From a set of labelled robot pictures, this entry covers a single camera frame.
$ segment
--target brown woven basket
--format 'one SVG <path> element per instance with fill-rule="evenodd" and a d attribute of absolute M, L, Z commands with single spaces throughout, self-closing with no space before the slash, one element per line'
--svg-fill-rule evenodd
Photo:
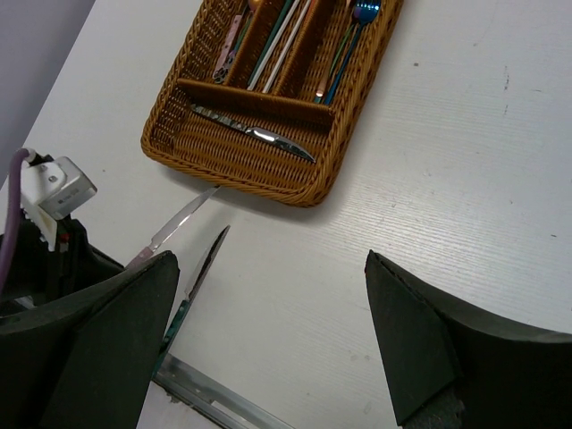
<path fill-rule="evenodd" d="M 331 105 L 313 100 L 338 28 L 349 25 L 345 0 L 316 0 L 271 93 L 262 94 L 299 8 L 257 87 L 246 90 L 284 1 L 265 0 L 257 9 L 227 79 L 219 85 L 212 78 L 215 63 L 245 2 L 204 0 L 147 119 L 141 147 L 175 170 L 308 207 L 324 200 L 340 170 L 403 0 L 383 0 L 383 11 L 364 30 Z M 312 154 L 315 164 L 205 120 L 190 111 L 192 103 L 282 134 Z"/>

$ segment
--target white wooden tabletop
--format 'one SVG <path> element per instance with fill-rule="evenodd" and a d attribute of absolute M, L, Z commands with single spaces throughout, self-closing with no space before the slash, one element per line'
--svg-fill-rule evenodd
<path fill-rule="evenodd" d="M 27 141 L 98 186 L 76 215 L 123 263 L 207 187 L 139 148 L 198 5 L 97 0 Z M 571 12 L 406 0 L 327 200 L 296 209 L 223 189 L 169 242 L 182 290 L 231 224 L 173 354 L 297 429 L 395 427 L 370 248 L 478 306 L 572 332 Z M 142 427 L 153 410 L 162 427 L 192 426 L 180 404 L 148 399 Z"/>

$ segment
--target white connector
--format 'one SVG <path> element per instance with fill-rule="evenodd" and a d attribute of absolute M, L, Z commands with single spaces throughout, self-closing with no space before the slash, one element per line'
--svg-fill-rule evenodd
<path fill-rule="evenodd" d="M 96 193 L 94 184 L 65 156 L 21 171 L 22 207 L 40 229 L 50 251 L 55 250 L 57 221 Z"/>

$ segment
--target gray floor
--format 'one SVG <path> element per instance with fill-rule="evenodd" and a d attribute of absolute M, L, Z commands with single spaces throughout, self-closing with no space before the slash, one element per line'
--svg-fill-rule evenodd
<path fill-rule="evenodd" d="M 0 1 L 0 185 L 94 2 Z"/>

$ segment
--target cable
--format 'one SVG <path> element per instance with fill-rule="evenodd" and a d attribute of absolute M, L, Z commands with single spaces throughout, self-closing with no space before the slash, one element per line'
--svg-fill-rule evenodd
<path fill-rule="evenodd" d="M 26 160 L 31 161 L 35 156 L 36 152 L 23 148 L 16 151 L 10 162 L 8 213 L 6 215 L 2 247 L 0 248 L 0 296 L 2 296 L 2 290 L 10 272 L 10 265 L 12 264 L 18 239 L 18 230 L 20 229 L 21 164 Z"/>

